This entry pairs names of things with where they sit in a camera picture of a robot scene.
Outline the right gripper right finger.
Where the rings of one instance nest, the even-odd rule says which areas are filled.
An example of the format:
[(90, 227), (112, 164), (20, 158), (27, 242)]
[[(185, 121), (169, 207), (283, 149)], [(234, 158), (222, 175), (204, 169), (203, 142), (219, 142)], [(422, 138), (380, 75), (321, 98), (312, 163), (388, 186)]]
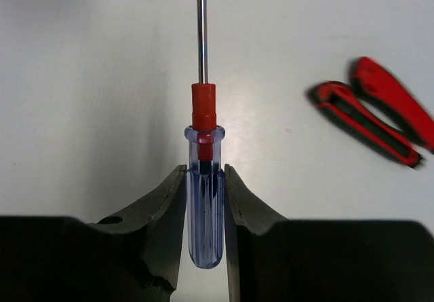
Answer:
[(283, 301), (286, 218), (252, 193), (234, 167), (224, 167), (224, 225), (229, 299)]

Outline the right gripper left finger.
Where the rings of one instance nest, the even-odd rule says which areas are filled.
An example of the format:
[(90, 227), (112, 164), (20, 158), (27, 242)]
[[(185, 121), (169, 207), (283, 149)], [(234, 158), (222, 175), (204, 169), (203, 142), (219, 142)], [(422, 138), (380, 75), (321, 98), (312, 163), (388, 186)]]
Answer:
[(138, 295), (172, 295), (177, 289), (187, 166), (179, 165), (152, 191), (90, 227), (109, 235)]

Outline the blue handled screwdriver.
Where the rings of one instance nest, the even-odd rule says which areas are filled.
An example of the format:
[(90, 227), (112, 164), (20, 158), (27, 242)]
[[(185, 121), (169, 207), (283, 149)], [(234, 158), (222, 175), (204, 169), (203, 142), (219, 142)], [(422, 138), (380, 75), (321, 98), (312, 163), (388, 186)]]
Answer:
[(192, 117), (184, 135), (189, 142), (186, 174), (189, 254), (201, 269), (212, 269), (223, 254), (224, 172), (217, 124), (216, 85), (208, 76), (207, 0), (197, 3), (198, 82), (191, 86)]

